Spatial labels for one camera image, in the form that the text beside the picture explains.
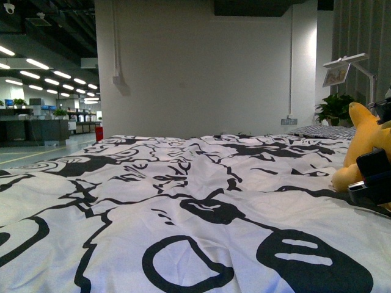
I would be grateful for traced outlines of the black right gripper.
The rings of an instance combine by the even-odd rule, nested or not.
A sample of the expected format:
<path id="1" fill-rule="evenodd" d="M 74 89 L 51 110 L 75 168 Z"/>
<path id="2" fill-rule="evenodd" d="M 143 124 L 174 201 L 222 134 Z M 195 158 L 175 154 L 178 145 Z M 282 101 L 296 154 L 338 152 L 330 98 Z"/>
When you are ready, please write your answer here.
<path id="1" fill-rule="evenodd" d="M 356 159 L 362 181 L 350 184 L 348 192 L 356 203 L 375 205 L 390 203 L 390 162 L 385 149 L 375 149 Z"/>

